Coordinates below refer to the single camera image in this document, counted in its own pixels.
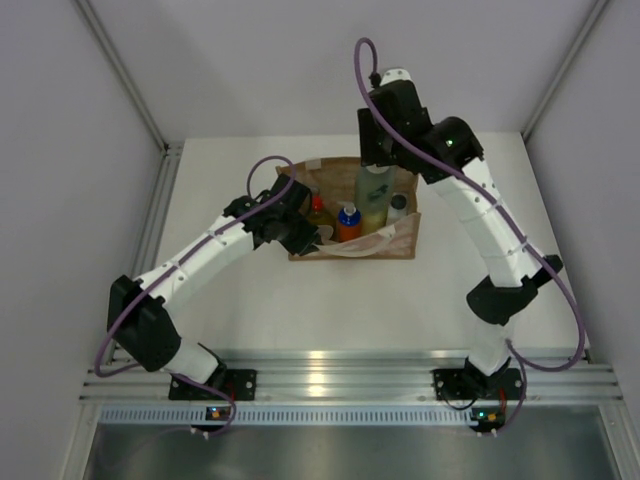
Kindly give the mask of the yellow bottle red cap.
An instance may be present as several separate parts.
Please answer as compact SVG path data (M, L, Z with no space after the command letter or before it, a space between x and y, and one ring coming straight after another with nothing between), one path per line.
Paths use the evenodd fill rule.
M316 226L335 227L335 219L326 209L323 199L319 195L314 195L311 199L310 210L306 219Z

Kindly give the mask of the orange bottle blue cap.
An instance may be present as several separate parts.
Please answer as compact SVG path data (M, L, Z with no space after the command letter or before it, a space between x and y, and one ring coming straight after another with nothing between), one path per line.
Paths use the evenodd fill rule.
M361 236L361 212L352 202L342 202L337 217L337 234L340 243L355 240Z

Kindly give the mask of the burlap canvas tote bag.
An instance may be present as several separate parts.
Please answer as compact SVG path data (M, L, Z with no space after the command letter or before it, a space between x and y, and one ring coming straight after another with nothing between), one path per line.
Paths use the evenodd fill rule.
M323 199L325 208L336 217L347 201L354 199L356 176L361 161L356 156L317 157L296 163L292 168L279 166L278 173L295 174L295 180ZM291 261L337 259L410 260L415 257L421 213L418 210L419 177L403 169L396 171L394 193L404 194L408 213L389 226L354 240L339 243L321 235L316 252L305 256L291 255Z

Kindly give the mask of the pale green lotion bottle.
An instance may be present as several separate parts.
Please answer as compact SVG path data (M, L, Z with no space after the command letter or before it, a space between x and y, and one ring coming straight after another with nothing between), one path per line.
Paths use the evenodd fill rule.
M355 206L361 213L361 235L383 228L394 190L395 166L361 167L355 183Z

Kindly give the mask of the white tube black cap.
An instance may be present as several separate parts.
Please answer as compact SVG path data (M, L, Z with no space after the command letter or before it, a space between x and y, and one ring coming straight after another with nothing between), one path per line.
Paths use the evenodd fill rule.
M390 201L387 223L393 224L408 215L408 197L403 193L395 193Z

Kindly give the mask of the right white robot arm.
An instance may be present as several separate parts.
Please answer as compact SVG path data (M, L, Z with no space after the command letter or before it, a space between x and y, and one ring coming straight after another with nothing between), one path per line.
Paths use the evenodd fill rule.
M457 179L463 174L501 197L470 126L458 117L433 123L404 69L374 73L370 82L372 105L357 113L362 165L397 166L421 176L456 214L488 270L466 296L478 323L462 373L472 394L488 397L500 388L509 365L511 318L551 277L498 209Z

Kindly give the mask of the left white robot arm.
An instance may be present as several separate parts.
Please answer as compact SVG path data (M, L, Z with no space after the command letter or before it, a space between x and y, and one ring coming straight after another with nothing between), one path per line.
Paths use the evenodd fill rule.
M313 194L281 174L257 197L234 199L214 223L173 258L135 279L119 277L109 294L107 331L148 372L180 378L202 398L219 397L227 366L209 348L183 338L179 309L218 273L264 244L291 255L316 251L320 235L307 215Z

